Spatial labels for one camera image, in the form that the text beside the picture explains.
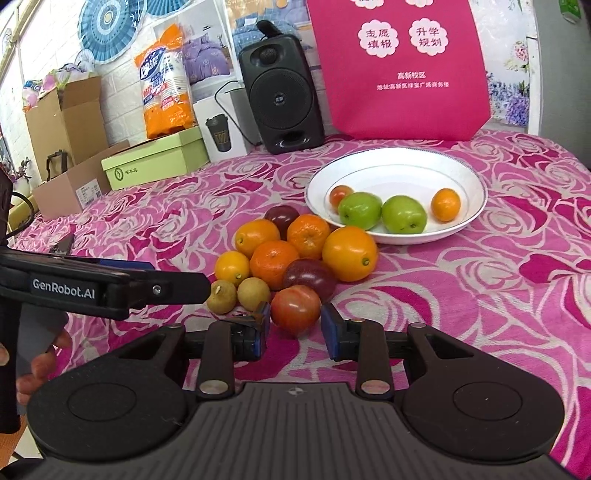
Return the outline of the person's left hand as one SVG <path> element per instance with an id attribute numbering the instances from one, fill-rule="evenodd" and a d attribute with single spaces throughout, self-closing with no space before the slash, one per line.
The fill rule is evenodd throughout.
<path id="1" fill-rule="evenodd" d="M 32 395 L 39 390 L 48 381 L 49 376 L 56 371 L 56 350 L 69 349 L 71 346 L 72 339 L 69 333 L 66 330 L 62 330 L 53 340 L 48 350 L 32 360 L 31 372 L 16 380 L 16 399 L 20 405 L 26 406 Z"/>

